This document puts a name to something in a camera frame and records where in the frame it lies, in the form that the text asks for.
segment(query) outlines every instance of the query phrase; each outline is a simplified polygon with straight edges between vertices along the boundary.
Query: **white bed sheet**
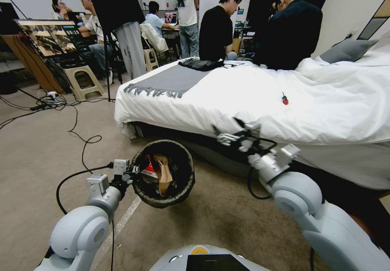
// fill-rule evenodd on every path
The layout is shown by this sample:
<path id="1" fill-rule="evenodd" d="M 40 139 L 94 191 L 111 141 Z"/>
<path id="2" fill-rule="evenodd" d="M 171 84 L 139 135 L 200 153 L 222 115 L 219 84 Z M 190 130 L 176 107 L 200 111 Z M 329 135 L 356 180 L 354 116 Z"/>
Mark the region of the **white bed sheet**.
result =
<path id="1" fill-rule="evenodd" d="M 134 96 L 123 92 L 128 84 L 118 89 L 115 120 L 129 137 L 125 124 L 132 121 L 213 136 L 212 124 L 234 133 L 240 127 L 233 117 L 258 120 L 263 137 L 300 147 L 300 161 L 364 187 L 390 189 L 390 147 L 383 146 L 390 141 L 388 54 L 368 52 L 355 63 L 305 59 L 295 71 L 245 62 L 211 71 L 181 99 Z"/>

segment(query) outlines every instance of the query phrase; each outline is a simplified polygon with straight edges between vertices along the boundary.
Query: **blanket fringe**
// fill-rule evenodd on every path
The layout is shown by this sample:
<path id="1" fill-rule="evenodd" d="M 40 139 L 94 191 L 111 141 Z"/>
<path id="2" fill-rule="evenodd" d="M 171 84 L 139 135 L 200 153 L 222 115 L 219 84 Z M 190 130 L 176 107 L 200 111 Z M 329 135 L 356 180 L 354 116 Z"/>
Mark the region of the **blanket fringe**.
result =
<path id="1" fill-rule="evenodd" d="M 166 93 L 166 96 L 171 98 L 182 98 L 183 93 L 186 90 L 167 90 L 167 89 L 157 89 L 152 87 L 142 87 L 135 84 L 129 84 L 123 91 L 130 94 L 134 90 L 134 95 L 139 95 L 142 91 L 146 92 L 146 95 L 149 96 L 153 91 L 152 96 L 160 96 Z"/>

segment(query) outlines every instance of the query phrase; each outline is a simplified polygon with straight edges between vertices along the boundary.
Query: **pillow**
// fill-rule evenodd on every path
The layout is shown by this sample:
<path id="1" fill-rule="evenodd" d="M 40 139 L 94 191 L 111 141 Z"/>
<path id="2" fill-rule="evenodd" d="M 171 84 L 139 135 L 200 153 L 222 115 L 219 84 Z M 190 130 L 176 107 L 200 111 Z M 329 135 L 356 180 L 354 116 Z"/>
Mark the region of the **pillow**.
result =
<path id="1" fill-rule="evenodd" d="M 320 57 L 330 64 L 340 61 L 355 62 L 363 57 L 377 42 L 377 39 L 370 41 L 363 39 L 345 39 L 324 52 Z"/>

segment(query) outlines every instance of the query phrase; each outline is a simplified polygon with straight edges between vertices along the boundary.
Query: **beige stool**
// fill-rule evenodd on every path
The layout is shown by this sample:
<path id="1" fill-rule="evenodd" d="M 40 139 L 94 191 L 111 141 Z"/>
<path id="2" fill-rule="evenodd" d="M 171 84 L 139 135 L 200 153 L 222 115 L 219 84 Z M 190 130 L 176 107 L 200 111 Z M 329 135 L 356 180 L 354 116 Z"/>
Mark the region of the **beige stool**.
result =
<path id="1" fill-rule="evenodd" d="M 90 67 L 88 65 L 85 65 L 85 63 L 81 63 L 80 66 L 78 66 L 78 65 L 72 65 L 72 66 L 61 65 L 61 67 L 64 69 L 66 77 L 68 78 L 68 81 L 71 85 L 71 89 L 72 89 L 72 91 L 75 95 L 75 98 L 77 100 L 86 100 L 85 95 L 92 93 L 92 92 L 95 92 L 95 91 L 99 92 L 100 95 L 106 94 L 103 87 L 101 86 L 99 81 L 96 79 L 95 74 L 92 72 L 92 70 L 90 69 Z M 81 87 L 76 79 L 77 72 L 87 73 L 95 86 L 81 89 Z"/>
<path id="2" fill-rule="evenodd" d="M 146 63 L 146 71 L 152 71 L 153 67 L 158 68 L 158 61 L 157 61 L 157 55 L 153 48 L 150 48 L 148 50 L 143 50 L 143 55 L 145 56 L 145 63 Z M 154 61 L 150 61 L 150 55 L 153 56 Z"/>

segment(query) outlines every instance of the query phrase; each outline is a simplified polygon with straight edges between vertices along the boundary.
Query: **gray blanket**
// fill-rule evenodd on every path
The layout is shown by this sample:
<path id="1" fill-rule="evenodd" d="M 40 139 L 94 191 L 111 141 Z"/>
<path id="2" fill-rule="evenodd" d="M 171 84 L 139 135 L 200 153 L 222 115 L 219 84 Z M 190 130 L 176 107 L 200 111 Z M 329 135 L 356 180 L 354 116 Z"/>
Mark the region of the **gray blanket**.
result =
<path id="1" fill-rule="evenodd" d="M 129 84 L 124 89 L 124 92 L 131 93 L 134 90 L 134 95 L 139 95 L 142 91 L 146 91 L 147 96 L 152 92 L 152 96 L 160 96 L 166 93 L 168 97 L 181 98 L 185 92 L 197 84 L 209 72 L 176 65 L 148 79 Z"/>

